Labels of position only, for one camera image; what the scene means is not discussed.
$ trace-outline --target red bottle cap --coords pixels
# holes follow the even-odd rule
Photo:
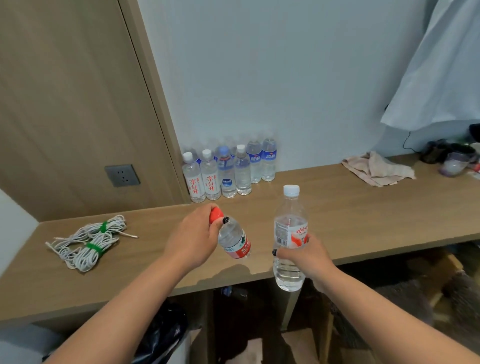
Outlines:
[[[214,207],[210,212],[210,224],[213,223],[216,219],[224,217],[222,210],[219,207]]]

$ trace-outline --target metal outlet plate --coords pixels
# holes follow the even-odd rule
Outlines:
[[[140,184],[131,164],[105,166],[105,172],[107,172],[107,176],[112,181],[114,187],[136,186]]]

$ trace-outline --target green cable tie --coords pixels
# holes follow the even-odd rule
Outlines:
[[[107,231],[107,222],[104,221],[102,226],[100,226],[100,232],[106,232]]]
[[[85,244],[85,247],[95,250],[95,251],[98,253],[98,257],[99,257],[99,258],[100,258],[100,257],[103,255],[103,253],[104,253],[104,250],[103,250],[102,248],[100,248],[98,245],[95,245],[95,244],[92,244],[92,243],[87,243],[87,244]]]

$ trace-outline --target cable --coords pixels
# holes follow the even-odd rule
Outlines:
[[[69,269],[88,272],[97,264],[103,253],[118,241],[119,238],[113,237],[114,234],[138,238],[136,235],[124,233],[126,228],[125,218],[117,215],[104,222],[85,225],[68,238],[54,238],[52,243],[45,244]],[[74,250],[70,248],[70,245],[78,243],[85,246],[79,246]]]
[[[403,142],[402,148],[403,148],[403,149],[413,150],[415,153],[420,153],[420,152],[417,152],[417,151],[416,151],[415,149],[413,149],[413,148],[409,148],[409,147],[406,147],[406,148],[405,148],[405,143],[407,142],[407,139],[410,138],[410,134],[412,134],[412,132],[408,132],[408,136],[405,138],[405,141]]]

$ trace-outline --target black cord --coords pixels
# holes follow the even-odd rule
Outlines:
[[[412,132],[408,132],[408,136],[406,137],[405,141],[403,142],[403,145],[402,145],[402,148],[403,149],[410,149],[410,150],[413,150],[415,153],[420,153],[420,152],[417,152],[415,149],[413,148],[405,148],[405,143],[407,142],[407,139],[410,138],[410,134],[412,134]]]

